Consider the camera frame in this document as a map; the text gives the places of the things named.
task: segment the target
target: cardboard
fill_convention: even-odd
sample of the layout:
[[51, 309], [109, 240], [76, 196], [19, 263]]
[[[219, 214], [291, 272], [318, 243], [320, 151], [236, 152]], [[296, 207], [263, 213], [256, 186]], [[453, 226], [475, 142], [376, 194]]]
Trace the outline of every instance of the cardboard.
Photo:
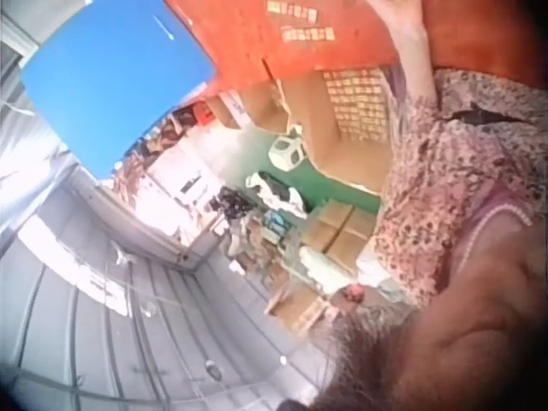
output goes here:
[[350, 204], [329, 200], [319, 212], [318, 220], [329, 224], [331, 227], [340, 229], [347, 221], [352, 208]]
[[355, 276], [357, 275], [356, 260], [365, 245], [366, 240], [362, 237], [342, 231], [326, 255]]
[[370, 212], [354, 208], [342, 230], [352, 235], [357, 235], [367, 241], [375, 230], [376, 223], [377, 218], [375, 215]]
[[310, 221], [301, 236], [301, 243], [318, 253], [325, 253], [334, 241], [337, 229], [317, 218]]

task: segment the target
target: pink fabric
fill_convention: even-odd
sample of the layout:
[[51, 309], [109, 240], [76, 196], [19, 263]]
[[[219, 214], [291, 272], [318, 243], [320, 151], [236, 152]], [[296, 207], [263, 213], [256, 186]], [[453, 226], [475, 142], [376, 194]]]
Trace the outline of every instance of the pink fabric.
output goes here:
[[[407, 101], [372, 249], [418, 306], [447, 284], [442, 267], [463, 226], [494, 190], [545, 214], [548, 93], [487, 74], [439, 70], [441, 106]], [[444, 119], [476, 103], [523, 122], [471, 126]]]

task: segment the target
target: wire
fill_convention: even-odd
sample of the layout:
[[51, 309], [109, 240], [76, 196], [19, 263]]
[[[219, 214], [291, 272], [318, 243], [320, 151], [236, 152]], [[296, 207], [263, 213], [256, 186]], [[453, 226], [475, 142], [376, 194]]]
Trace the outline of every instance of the wire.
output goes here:
[[32, 110], [25, 110], [25, 109], [20, 109], [19, 107], [15, 107], [13, 104], [5, 101], [5, 100], [0, 100], [0, 104], [2, 105], [5, 105], [6, 107], [8, 107], [9, 109], [19, 113], [19, 114], [22, 114], [23, 116], [29, 116], [29, 117], [34, 117], [36, 116], [36, 113]]

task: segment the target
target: necklace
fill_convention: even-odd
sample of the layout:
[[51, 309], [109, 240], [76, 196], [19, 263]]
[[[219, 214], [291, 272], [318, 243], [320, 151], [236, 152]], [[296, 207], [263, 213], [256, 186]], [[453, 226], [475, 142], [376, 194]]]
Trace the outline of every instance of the necklace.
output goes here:
[[468, 245], [464, 251], [464, 256], [461, 260], [461, 263], [458, 265], [458, 270], [456, 272], [460, 272], [462, 270], [462, 267], [464, 267], [464, 265], [468, 262], [468, 259], [470, 258], [470, 254], [472, 253], [474, 244], [478, 240], [478, 237], [480, 236], [482, 229], [487, 225], [487, 223], [489, 223], [489, 221], [491, 221], [493, 217], [495, 217], [499, 212], [502, 212], [502, 211], [508, 211], [514, 214], [526, 226], [533, 224], [533, 222], [525, 214], [525, 212], [523, 212], [520, 208], [516, 207], [515, 205], [502, 204], [502, 205], [496, 206], [483, 217], [483, 219], [479, 222], [478, 226], [474, 229], [474, 232], [472, 233], [470, 237], [470, 241], [468, 242]]

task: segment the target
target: blue panel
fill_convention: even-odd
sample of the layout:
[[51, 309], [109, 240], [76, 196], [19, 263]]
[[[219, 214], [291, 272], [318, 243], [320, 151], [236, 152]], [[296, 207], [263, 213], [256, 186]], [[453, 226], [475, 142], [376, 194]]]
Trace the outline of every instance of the blue panel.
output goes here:
[[97, 178], [213, 74], [162, 0], [96, 0], [22, 72], [36, 110]]

